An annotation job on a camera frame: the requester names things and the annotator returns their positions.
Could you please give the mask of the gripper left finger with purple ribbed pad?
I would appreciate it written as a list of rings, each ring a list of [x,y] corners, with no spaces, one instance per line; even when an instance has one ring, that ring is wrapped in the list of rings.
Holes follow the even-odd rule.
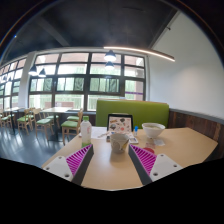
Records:
[[[67,157],[56,157],[44,167],[44,170],[80,185],[93,155],[93,145],[90,144]]]

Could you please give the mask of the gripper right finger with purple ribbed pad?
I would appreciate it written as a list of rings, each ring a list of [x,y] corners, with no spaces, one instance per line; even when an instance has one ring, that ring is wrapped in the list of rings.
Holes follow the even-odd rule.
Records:
[[[178,163],[167,155],[155,155],[136,145],[129,145],[128,154],[143,185],[150,184],[182,169]]]

